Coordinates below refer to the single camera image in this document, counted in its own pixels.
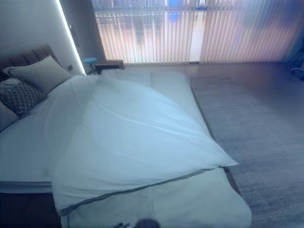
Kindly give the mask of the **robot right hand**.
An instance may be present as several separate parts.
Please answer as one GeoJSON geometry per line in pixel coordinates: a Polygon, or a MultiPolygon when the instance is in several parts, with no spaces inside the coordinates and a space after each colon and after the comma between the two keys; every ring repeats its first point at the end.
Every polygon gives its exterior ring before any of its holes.
{"type": "Polygon", "coordinates": [[[146,218],[141,219],[136,222],[134,226],[131,226],[130,223],[118,223],[114,228],[160,228],[160,223],[156,220],[146,218]]]}

